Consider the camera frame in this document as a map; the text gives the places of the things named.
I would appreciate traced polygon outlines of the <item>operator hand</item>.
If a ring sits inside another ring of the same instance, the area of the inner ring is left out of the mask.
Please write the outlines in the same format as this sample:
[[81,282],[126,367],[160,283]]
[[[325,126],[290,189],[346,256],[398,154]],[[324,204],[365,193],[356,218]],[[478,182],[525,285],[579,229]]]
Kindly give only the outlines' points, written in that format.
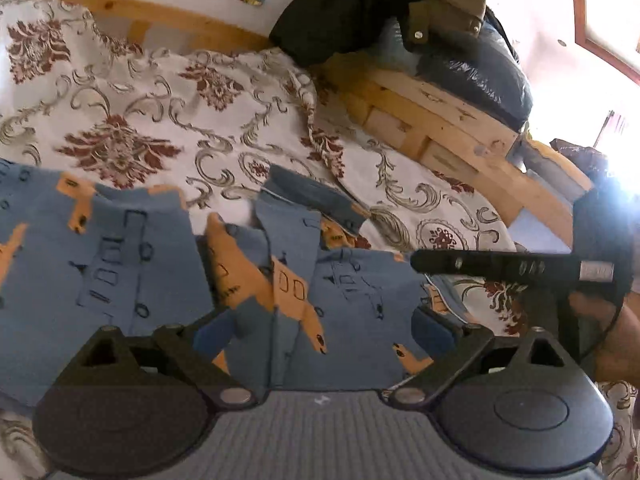
[[612,323],[616,307],[603,298],[582,292],[570,294],[570,306],[576,314],[596,320],[602,330],[610,328],[604,341],[594,350],[596,381],[628,382],[639,388],[639,319],[636,312],[623,304]]

